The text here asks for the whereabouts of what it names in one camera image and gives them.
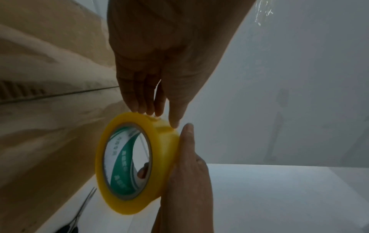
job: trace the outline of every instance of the tape roll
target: tape roll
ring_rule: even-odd
[[[137,178],[133,145],[143,134],[148,145],[146,178]],[[160,118],[124,113],[103,132],[95,159],[97,183],[106,203],[116,212],[138,213],[162,195],[176,160],[179,134]]]

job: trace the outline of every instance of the yellow tape roll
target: yellow tape roll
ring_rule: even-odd
[[[140,133],[150,154],[144,181],[137,180],[132,159]],[[106,203],[116,212],[130,215],[160,197],[176,159],[178,141],[178,133],[160,118],[132,112],[114,118],[101,136],[95,161],[97,183]]]

